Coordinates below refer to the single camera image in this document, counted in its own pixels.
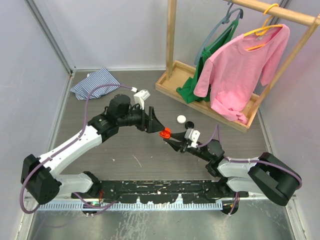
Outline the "orange earbud charging case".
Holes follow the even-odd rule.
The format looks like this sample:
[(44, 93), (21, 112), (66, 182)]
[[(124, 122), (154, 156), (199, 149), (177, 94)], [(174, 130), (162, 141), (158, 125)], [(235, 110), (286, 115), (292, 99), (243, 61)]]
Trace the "orange earbud charging case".
[(163, 139), (170, 139), (171, 138), (171, 129), (168, 127), (165, 127), (164, 130), (159, 132), (159, 136)]

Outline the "white earbud charging case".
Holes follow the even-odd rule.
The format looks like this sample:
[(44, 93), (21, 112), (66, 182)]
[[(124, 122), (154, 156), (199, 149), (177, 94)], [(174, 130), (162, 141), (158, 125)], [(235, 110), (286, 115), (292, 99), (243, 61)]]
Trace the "white earbud charging case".
[(187, 121), (187, 118), (184, 115), (181, 114), (181, 115), (177, 116), (176, 121), (179, 124), (184, 124)]

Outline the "wooden clothes rack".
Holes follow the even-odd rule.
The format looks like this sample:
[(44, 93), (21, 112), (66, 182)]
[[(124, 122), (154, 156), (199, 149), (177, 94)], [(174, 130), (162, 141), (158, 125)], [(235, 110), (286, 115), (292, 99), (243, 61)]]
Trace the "wooden clothes rack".
[[(214, 118), (242, 133), (246, 133), (250, 129), (262, 101), (266, 98), (270, 90), (274, 87), (276, 82), (286, 71), (287, 67), (291, 64), (291, 62), (294, 60), (294, 58), (297, 56), (297, 54), (300, 52), (300, 50), (320, 25), (320, 17), (303, 14), (279, 6), (272, 6), (269, 3), (258, 0), (232, 0), (231, 3), (257, 12), (269, 14), (272, 17), (277, 17), (293, 23), (307, 26), (306, 32), (293, 48), (288, 57), (285, 59), (285, 61), (282, 63), (282, 65), (279, 67), (274, 75), (274, 78), (264, 88), (261, 95), (257, 95), (255, 93), (251, 95), (249, 102), (246, 104), (244, 110), (242, 111), (247, 118), (247, 124), (242, 124), (238, 121), (226, 120), (221, 115), (213, 111), (209, 107), (209, 104), (204, 101), (192, 102), (188, 105), (189, 107), (211, 118)], [(176, 9), (177, 1), (169, 0), (167, 10), (166, 70), (164, 74), (159, 78), (159, 80), (155, 83), (155, 88), (157, 91), (185, 104), (186, 102), (176, 92), (176, 88), (183, 86), (185, 81), (189, 77), (192, 77), (194, 75), (196, 69), (178, 60), (173, 60)]]

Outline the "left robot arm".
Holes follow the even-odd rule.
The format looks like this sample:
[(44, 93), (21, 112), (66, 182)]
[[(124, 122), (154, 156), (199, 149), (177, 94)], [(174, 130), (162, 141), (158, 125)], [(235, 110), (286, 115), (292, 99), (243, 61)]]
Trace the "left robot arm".
[(63, 175), (62, 171), (84, 153), (118, 133), (120, 127), (135, 126), (148, 134), (161, 132), (165, 127), (155, 115), (154, 108), (145, 110), (147, 90), (134, 94), (135, 104), (129, 96), (116, 95), (104, 111), (86, 121), (84, 129), (55, 149), (40, 155), (27, 156), (23, 161), (21, 183), (39, 205), (57, 196), (84, 193), (95, 198), (101, 190), (100, 180), (91, 172)]

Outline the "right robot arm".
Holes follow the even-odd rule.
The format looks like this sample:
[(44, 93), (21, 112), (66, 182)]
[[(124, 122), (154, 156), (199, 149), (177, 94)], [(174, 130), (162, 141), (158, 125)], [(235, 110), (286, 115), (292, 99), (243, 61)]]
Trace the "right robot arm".
[(219, 140), (198, 141), (200, 132), (189, 128), (185, 132), (159, 134), (176, 152), (189, 153), (207, 162), (208, 173), (220, 178), (219, 191), (225, 197), (251, 192), (265, 195), (270, 201), (286, 206), (302, 187), (302, 178), (269, 152), (254, 158), (232, 158), (225, 155)]

